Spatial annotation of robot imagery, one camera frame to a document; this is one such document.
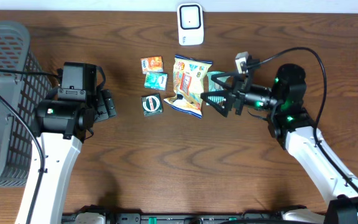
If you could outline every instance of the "white wall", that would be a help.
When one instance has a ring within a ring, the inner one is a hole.
[[[0,9],[176,11],[183,0],[0,0]],[[206,12],[358,13],[358,0],[196,0]]]

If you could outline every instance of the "packaged food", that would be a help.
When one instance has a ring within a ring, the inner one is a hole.
[[[206,74],[208,76],[208,91],[223,90],[223,87],[221,87],[219,84],[212,81],[212,79],[211,79],[212,75],[216,75],[216,74],[220,74],[220,73],[223,73],[223,72],[208,72]],[[218,80],[221,80],[222,82],[226,82],[227,78],[229,78],[229,77],[219,77]],[[223,101],[224,101],[223,96],[210,96],[209,99],[212,100],[213,102],[223,106]]]
[[[145,88],[154,90],[165,90],[168,75],[166,73],[147,72],[144,81]]]
[[[162,103],[159,94],[142,97],[144,116],[151,116],[162,113]]]
[[[196,61],[176,55],[173,65],[173,91],[176,95],[164,101],[175,110],[201,118],[203,79],[211,65],[212,61]]]
[[[143,74],[147,72],[163,72],[162,57],[148,57],[142,58],[142,71]]]

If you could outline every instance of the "wood grain surface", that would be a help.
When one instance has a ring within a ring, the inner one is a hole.
[[[100,65],[114,95],[118,116],[95,124],[94,137],[83,145],[65,212],[90,204],[145,213],[239,213],[297,204],[326,210],[306,172],[270,137],[267,123],[247,113],[224,118],[205,104],[202,119],[165,103],[163,114],[144,117],[140,96],[174,95],[175,54],[212,60],[209,71],[230,71],[239,52],[263,59],[290,47],[311,47],[328,76],[319,128],[358,176],[358,15],[205,13],[204,43],[192,47],[179,45],[172,12],[0,11],[1,20],[28,28],[45,71],[66,61]],[[155,55],[163,57],[169,74],[166,91],[143,87],[140,58]],[[271,86],[277,68],[290,62],[306,70],[305,107],[315,117],[323,83],[310,53],[269,62],[256,71],[255,83]],[[0,189],[0,223],[15,220],[23,191]]]

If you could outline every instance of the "orange packet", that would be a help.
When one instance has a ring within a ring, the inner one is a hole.
[[[142,58],[142,71],[143,74],[147,72],[163,72],[162,57],[148,57]]]

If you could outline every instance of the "plastic crate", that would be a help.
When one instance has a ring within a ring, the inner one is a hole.
[[[0,68],[41,72],[30,35],[16,22],[0,22]],[[31,125],[36,105],[52,88],[46,76],[0,73],[0,95]],[[0,187],[25,185],[31,163],[30,134],[0,103]]]

